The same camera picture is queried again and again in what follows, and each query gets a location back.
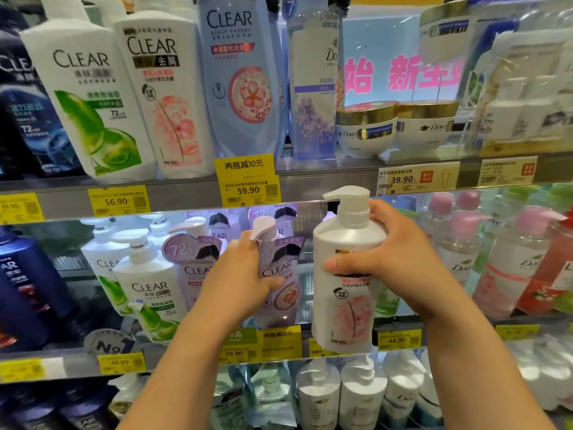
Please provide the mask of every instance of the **price tag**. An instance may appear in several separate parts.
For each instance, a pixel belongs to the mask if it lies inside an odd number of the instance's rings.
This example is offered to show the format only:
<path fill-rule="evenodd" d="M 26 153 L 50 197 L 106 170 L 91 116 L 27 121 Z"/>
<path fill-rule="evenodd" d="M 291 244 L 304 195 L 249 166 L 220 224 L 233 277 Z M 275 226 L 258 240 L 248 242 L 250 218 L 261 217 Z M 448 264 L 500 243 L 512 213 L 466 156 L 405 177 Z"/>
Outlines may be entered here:
<path fill-rule="evenodd" d="M 231 333 L 219 355 L 219 365 L 258 361 L 257 329 L 254 327 L 243 327 Z"/>
<path fill-rule="evenodd" d="M 496 332 L 504 341 L 530 340 L 535 337 L 540 325 L 497 325 Z"/>
<path fill-rule="evenodd" d="M 223 208 L 281 203 L 273 154 L 213 160 Z"/>
<path fill-rule="evenodd" d="M 365 6 L 431 6 L 442 4 L 443 0 L 352 0 L 351 5 L 363 4 Z"/>
<path fill-rule="evenodd" d="M 314 338 L 308 340 L 308 352 L 311 358 L 330 358 L 332 356 L 342 356 L 340 353 L 334 353 L 333 351 L 323 349 Z"/>
<path fill-rule="evenodd" d="M 381 167 L 376 196 L 455 190 L 459 173 L 460 162 Z"/>
<path fill-rule="evenodd" d="M 0 362 L 0 377 L 3 383 L 33 382 L 45 379 L 46 369 L 39 358 Z"/>
<path fill-rule="evenodd" d="M 422 329 L 378 332 L 378 350 L 402 350 L 422 346 Z"/>
<path fill-rule="evenodd" d="M 482 160 L 478 187 L 530 185 L 536 168 L 537 156 Z"/>
<path fill-rule="evenodd" d="M 143 353 L 103 354 L 97 357 L 103 376 L 125 373 L 145 373 Z"/>
<path fill-rule="evenodd" d="M 0 222 L 3 225 L 43 222 L 36 193 L 0 195 Z"/>
<path fill-rule="evenodd" d="M 257 341 L 262 362 L 303 358 L 303 338 L 299 325 L 258 330 Z"/>
<path fill-rule="evenodd" d="M 89 188 L 95 217 L 150 213 L 145 186 Z"/>

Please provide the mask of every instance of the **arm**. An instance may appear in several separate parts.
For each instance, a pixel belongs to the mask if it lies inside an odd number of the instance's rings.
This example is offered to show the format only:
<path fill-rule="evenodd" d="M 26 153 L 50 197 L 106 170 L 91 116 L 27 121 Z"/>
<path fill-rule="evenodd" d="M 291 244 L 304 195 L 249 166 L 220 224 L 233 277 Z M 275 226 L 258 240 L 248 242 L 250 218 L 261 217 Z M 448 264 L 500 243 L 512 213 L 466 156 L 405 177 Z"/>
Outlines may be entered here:
<path fill-rule="evenodd" d="M 386 225 L 376 249 L 328 260 L 342 274 L 378 276 L 426 326 L 432 374 L 444 421 L 459 430 L 553 430 L 498 334 L 444 267 L 412 220 L 382 201 L 370 218 Z"/>
<path fill-rule="evenodd" d="M 211 268 L 197 303 L 118 430 L 207 428 L 225 340 L 283 283 L 259 279 L 257 244 L 249 237 L 243 232 Z"/>

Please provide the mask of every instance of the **forearm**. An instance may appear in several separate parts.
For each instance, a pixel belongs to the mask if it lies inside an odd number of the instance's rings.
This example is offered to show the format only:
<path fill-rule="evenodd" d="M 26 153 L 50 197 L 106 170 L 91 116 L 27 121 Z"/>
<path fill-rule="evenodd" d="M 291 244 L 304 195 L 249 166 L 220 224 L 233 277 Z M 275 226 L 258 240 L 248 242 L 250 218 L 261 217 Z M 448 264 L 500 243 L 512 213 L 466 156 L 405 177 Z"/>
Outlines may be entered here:
<path fill-rule="evenodd" d="M 511 354 L 465 291 L 424 320 L 432 374 L 450 429 L 554 429 Z"/>
<path fill-rule="evenodd" d="M 118 430 L 206 428 L 226 328 L 191 311 Z"/>

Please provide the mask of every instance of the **store shelf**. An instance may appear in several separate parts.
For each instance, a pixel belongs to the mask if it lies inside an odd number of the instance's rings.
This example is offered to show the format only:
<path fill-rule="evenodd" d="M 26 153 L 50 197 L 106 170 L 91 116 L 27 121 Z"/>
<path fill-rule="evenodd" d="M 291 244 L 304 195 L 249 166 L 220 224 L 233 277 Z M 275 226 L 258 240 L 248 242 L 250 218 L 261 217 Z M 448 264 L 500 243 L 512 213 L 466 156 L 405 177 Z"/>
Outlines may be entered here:
<path fill-rule="evenodd" d="M 504 321 L 493 321 L 492 325 L 540 325 L 540 330 L 535 336 L 541 338 L 544 335 L 560 335 L 568 332 L 569 324 L 573 317 L 565 314 L 552 314 L 546 317 L 530 317 L 518 315 Z M 301 326 L 303 358 L 310 359 L 309 340 L 312 338 L 311 324 L 304 323 Z M 426 346 L 424 327 L 419 317 L 409 315 L 393 318 L 376 318 L 372 331 L 372 344 L 378 345 L 378 332 L 397 332 L 402 330 L 421 329 L 422 346 Z M 144 344 L 140 348 L 144 355 L 147 371 L 157 367 L 159 360 L 167 349 L 166 345 Z M 14 360 L 40 359 L 45 368 L 45 377 L 42 380 L 56 380 L 65 378 L 82 378 L 101 376 L 97 356 L 87 353 L 83 348 L 62 348 L 27 353 L 10 353 L 0 355 L 2 362 Z"/>
<path fill-rule="evenodd" d="M 479 187 L 481 159 L 464 153 L 460 147 L 446 147 L 426 155 L 408 156 L 400 151 L 382 159 L 336 159 L 295 162 L 281 159 L 277 164 L 283 202 L 322 200 L 322 194 L 344 185 L 359 185 L 376 194 L 378 169 L 386 165 L 411 165 L 461 160 L 457 189 Z M 548 184 L 573 180 L 573 152 L 539 155 L 534 183 Z M 147 186 L 153 212 L 220 208 L 217 178 L 194 180 L 153 180 Z M 0 183 L 0 194 L 33 191 L 47 221 L 93 216 L 88 188 L 102 188 L 89 177 L 34 179 Z"/>

